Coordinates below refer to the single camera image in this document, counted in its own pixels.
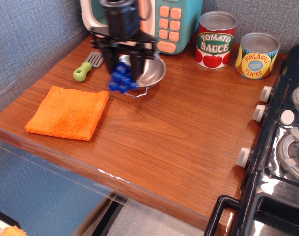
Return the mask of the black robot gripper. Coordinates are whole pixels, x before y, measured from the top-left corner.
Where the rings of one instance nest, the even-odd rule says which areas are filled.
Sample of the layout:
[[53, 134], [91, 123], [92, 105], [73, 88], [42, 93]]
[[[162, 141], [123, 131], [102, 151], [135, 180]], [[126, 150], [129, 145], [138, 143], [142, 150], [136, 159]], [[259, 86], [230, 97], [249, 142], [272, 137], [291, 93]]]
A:
[[[101, 0], [99, 1], [107, 20], [107, 26], [91, 27], [93, 34], [102, 35], [113, 41], [150, 43], [152, 49], [144, 52], [130, 53], [131, 79], [136, 82], [143, 74], [145, 59], [157, 60], [159, 52], [155, 50], [156, 39], [140, 29], [140, 22], [144, 19], [139, 14], [139, 4], [136, 0]], [[101, 49], [104, 62], [111, 74], [119, 64], [119, 53], [114, 47]]]

